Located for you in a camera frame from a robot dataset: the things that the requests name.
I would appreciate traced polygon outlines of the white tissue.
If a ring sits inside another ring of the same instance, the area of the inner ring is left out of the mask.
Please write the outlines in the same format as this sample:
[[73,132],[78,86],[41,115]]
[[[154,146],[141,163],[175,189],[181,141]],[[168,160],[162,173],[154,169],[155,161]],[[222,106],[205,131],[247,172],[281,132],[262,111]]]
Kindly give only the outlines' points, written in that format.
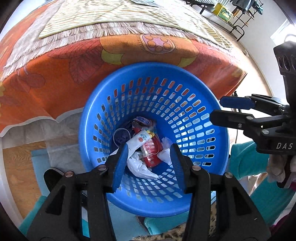
[[164,137],[162,138],[161,145],[163,149],[157,154],[157,156],[161,161],[170,166],[172,164],[170,156],[170,147],[172,145],[172,141],[169,138]]

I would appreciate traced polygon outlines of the white tube package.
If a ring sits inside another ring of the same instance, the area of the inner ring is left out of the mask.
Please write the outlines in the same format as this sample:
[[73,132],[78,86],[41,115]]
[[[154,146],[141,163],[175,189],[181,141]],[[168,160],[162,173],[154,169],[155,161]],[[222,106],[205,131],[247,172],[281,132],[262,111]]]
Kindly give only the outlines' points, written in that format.
[[153,137],[152,133],[149,133],[146,130],[140,131],[136,135],[134,135],[130,140],[124,143],[124,146],[127,146],[128,155],[127,158],[130,158],[134,152],[143,146],[148,140]]

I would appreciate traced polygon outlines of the blue snack wrapper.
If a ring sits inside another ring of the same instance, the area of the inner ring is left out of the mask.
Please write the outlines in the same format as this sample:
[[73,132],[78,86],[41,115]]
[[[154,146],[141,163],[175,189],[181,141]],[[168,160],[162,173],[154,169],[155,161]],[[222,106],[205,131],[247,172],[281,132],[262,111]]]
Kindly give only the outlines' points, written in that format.
[[113,142],[117,147],[131,139],[130,132],[126,128],[118,128],[113,133]]

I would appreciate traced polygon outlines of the red cardboard box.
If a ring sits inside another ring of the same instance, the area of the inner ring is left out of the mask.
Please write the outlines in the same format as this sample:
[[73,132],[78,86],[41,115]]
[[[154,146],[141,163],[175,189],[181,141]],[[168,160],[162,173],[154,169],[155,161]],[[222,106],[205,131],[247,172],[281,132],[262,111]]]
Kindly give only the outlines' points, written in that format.
[[161,162],[157,154],[163,149],[163,147],[161,145],[156,127],[134,127],[134,134],[139,133],[142,129],[147,130],[149,133],[152,133],[153,137],[148,140],[143,146],[138,148],[137,151],[142,152],[142,160],[145,162],[147,168],[154,168]]

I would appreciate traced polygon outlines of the white ring band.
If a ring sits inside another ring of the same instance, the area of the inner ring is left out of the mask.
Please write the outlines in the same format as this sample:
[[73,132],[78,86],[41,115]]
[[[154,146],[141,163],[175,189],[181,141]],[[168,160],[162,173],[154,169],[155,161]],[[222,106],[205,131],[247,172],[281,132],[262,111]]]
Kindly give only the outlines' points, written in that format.
[[154,120],[147,119],[143,116],[136,116],[133,121],[137,122],[141,126],[152,127],[156,125]]

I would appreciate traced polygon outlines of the silver printed sachet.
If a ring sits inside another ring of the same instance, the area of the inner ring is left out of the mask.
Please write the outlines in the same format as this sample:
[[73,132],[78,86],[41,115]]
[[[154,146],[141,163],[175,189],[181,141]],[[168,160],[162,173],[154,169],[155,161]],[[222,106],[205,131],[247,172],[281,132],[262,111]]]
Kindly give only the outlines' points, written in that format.
[[135,4],[140,4],[140,5],[144,5],[144,6],[152,6],[152,7],[160,7],[159,4],[157,4],[155,1],[153,0],[131,0],[133,3]]

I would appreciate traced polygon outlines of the blue plastic mesh basket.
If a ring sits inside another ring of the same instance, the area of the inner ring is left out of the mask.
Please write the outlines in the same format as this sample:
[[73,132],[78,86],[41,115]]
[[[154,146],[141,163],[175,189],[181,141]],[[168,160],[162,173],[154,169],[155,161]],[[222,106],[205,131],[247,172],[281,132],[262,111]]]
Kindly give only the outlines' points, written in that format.
[[104,164],[121,143],[136,138],[139,158],[156,177],[138,177],[125,169],[108,201],[139,216],[184,213],[191,195],[178,186],[172,165],[154,164],[151,156],[177,144],[193,164],[223,174],[229,135],[211,123],[216,109],[220,104],[211,90],[182,68],[155,62],[120,68],[95,87],[83,110],[79,147],[85,170]]

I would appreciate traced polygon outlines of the window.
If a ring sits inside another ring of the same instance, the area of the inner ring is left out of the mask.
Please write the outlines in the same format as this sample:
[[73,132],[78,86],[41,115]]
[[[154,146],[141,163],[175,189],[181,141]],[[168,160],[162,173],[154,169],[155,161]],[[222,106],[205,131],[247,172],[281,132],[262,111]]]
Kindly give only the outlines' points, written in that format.
[[286,19],[280,27],[271,35],[271,40],[274,42],[274,44],[280,45],[284,42],[285,37],[288,34],[293,34],[295,32],[295,27],[293,24],[289,22],[288,19]]

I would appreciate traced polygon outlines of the black clothes rack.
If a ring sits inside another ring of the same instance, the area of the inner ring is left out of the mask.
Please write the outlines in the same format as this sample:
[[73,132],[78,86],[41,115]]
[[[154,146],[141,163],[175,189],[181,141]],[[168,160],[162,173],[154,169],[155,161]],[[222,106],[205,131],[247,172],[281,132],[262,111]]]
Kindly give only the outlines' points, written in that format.
[[[229,33],[232,37],[236,38],[236,41],[240,41],[244,37],[245,28],[248,27],[249,22],[253,21],[256,15],[263,14],[262,1],[255,1],[248,11],[241,11],[241,9],[232,4],[232,1],[185,1],[185,3],[191,7],[199,7],[201,16]],[[217,3],[221,3],[233,13],[229,22],[224,22],[212,13]]]

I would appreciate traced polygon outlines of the dark hanging jacket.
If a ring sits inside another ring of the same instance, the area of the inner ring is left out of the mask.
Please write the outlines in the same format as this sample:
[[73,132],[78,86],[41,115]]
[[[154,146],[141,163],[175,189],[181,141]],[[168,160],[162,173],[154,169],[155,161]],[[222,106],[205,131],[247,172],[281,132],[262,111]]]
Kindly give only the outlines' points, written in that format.
[[232,0],[232,4],[241,11],[248,11],[254,2],[255,0]]

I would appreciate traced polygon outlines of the yellow crate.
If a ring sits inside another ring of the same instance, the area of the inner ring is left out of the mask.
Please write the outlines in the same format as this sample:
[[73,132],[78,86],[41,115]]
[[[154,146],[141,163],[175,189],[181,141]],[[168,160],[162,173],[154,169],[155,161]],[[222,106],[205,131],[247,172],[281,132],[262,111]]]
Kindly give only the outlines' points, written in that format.
[[221,3],[217,3],[217,5],[215,5],[214,11],[212,13],[221,18],[226,23],[229,22],[233,16],[233,13]]

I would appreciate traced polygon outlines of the orange floral bedspread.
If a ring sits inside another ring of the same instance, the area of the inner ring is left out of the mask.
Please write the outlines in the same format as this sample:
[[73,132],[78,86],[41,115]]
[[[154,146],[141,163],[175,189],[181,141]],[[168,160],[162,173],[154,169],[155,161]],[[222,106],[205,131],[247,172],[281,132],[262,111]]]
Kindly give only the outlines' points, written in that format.
[[[13,44],[52,3],[34,10],[1,40],[1,71]],[[200,78],[217,98],[231,94],[246,76],[234,56],[194,39],[128,34],[78,41],[53,49],[1,80],[1,135],[33,121],[61,121],[84,106],[107,75],[138,62],[176,65]]]

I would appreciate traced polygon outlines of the pink plaid fringed blanket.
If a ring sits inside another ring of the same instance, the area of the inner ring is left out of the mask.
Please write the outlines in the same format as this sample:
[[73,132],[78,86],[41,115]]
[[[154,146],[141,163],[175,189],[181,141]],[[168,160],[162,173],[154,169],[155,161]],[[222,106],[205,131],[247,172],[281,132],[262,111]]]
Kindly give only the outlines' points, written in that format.
[[[1,71],[1,80],[5,80],[10,74],[25,66],[29,61],[53,49],[64,47],[78,41],[99,37],[92,31],[88,31],[87,27],[79,27],[40,39],[39,34],[63,2],[64,1],[57,1],[51,4],[36,18],[29,28],[20,36],[17,42],[13,44],[13,50],[9,54],[8,59],[4,62]],[[214,44],[211,44],[210,46],[217,48],[220,51],[224,51],[225,53],[230,53],[231,51],[231,49],[226,50]]]

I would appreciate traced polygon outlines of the yellow striped towel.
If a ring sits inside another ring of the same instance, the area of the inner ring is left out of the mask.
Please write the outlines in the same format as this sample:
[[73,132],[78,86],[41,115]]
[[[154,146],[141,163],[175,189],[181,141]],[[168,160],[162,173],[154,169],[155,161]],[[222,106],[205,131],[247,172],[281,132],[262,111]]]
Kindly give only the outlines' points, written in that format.
[[196,39],[226,50],[232,48],[231,42],[183,1],[155,2],[160,7],[132,1],[64,1],[39,38],[87,27],[99,37],[152,33]]

